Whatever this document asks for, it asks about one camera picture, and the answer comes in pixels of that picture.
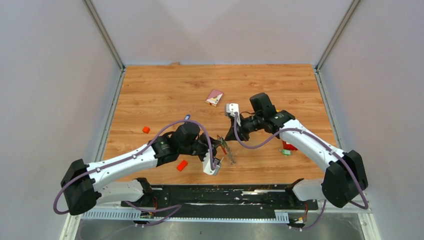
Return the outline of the metal key organizer red handle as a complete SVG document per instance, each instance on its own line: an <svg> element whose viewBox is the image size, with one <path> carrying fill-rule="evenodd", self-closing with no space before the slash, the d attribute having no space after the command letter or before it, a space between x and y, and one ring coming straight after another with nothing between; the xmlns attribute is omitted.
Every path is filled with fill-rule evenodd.
<svg viewBox="0 0 424 240"><path fill-rule="evenodd" d="M218 140L225 140L222 136L220 136L220 135L216 135L216 137L217 137L217 139ZM226 155L226 157L229 159L229 161L230 161L230 164L231 165L234 165L234 164L236 164L237 162L236 162L236 159L235 159L235 156L234 156L234 154L232 153L232 150L231 150L231 147L230 147L230 145L228 144L228 142L226 141L226 143L227 143L227 147L225 147L225 155Z"/></svg>

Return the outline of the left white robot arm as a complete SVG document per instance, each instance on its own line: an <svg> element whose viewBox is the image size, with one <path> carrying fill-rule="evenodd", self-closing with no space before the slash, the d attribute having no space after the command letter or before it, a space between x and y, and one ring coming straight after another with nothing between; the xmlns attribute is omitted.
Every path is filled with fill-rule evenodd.
<svg viewBox="0 0 424 240"><path fill-rule="evenodd" d="M147 144L111 159L85 163L73 161L60 182L61 190L53 202L58 215L83 214L97 204L128 201L149 206L153 193L146 180L118 182L119 179L145 169L176 161L179 156L197 156L202 171L217 175L221 163L216 158L221 141L209 136L206 128L194 120L178 120L174 131L165 126Z"/></svg>

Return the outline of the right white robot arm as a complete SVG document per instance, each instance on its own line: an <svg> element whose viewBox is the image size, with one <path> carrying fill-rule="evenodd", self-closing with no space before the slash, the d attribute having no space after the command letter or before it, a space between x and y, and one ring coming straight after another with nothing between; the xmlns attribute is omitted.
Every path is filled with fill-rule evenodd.
<svg viewBox="0 0 424 240"><path fill-rule="evenodd" d="M258 149L273 138L294 146L312 160L323 172L323 179L299 179L285 195L286 204L298 209L308 200L326 200L337 208L353 204L368 209L369 203L364 190L369 186L362 156L355 150L340 149L308 130L294 115L286 110L278 111L269 96L264 93L250 99L253 114L243 117L237 103L228 103L225 114L231 120L226 141L237 141L246 149L250 133L264 130L271 136L253 146Z"/></svg>

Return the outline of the small orange block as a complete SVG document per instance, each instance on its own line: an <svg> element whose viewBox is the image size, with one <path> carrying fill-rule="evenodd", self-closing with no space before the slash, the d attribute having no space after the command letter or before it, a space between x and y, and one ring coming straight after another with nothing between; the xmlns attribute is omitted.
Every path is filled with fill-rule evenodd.
<svg viewBox="0 0 424 240"><path fill-rule="evenodd" d="M184 168L186 167L188 165L188 162L185 160L185 159L183 159L178 165L177 165L177 167L176 167L176 169L179 171L179 172L182 172L183 170L184 170Z"/></svg>

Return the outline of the playing card box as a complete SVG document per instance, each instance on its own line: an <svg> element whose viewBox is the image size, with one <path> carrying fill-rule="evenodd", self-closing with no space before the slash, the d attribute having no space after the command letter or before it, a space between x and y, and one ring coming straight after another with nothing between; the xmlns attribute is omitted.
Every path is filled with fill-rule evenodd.
<svg viewBox="0 0 424 240"><path fill-rule="evenodd" d="M223 95L224 93L222 91L212 89L209 95L207 96L205 103L210 106L217 107L218 104L221 102Z"/></svg>

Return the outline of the red perforated block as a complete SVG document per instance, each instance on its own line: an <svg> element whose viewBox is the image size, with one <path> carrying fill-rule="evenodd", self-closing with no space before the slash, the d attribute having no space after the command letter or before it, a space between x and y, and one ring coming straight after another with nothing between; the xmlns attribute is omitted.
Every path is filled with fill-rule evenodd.
<svg viewBox="0 0 424 240"><path fill-rule="evenodd" d="M282 141L282 145L283 145L284 150L289 150L289 151L297 151L298 150L294 145L292 145L289 142L286 142L284 140Z"/></svg>

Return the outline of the small green toy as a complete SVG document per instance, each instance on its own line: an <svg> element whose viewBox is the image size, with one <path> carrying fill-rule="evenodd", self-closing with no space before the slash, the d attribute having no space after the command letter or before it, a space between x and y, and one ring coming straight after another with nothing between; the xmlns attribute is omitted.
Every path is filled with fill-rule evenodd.
<svg viewBox="0 0 424 240"><path fill-rule="evenodd" d="M279 150L284 156L291 156L293 153L289 149L280 149Z"/></svg>

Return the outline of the small red cube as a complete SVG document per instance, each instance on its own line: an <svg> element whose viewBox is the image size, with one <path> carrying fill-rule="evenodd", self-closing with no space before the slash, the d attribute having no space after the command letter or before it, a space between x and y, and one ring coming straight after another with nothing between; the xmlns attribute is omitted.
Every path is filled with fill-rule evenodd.
<svg viewBox="0 0 424 240"><path fill-rule="evenodd" d="M149 134L150 131L151 131L151 129L148 126L144 126L142 128L142 132L145 133L145 134Z"/></svg>

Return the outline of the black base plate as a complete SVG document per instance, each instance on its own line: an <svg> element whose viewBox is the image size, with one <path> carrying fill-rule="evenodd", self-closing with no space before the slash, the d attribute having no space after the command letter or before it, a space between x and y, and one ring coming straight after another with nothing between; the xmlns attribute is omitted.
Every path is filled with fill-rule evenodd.
<svg viewBox="0 0 424 240"><path fill-rule="evenodd" d="M166 209L175 205L180 205L180 209L201 206L225 206L233 209L239 206L255 206L270 210L299 211L301 214L318 210L317 202L296 200L286 188L285 184L153 185L151 190L133 205L143 209Z"/></svg>

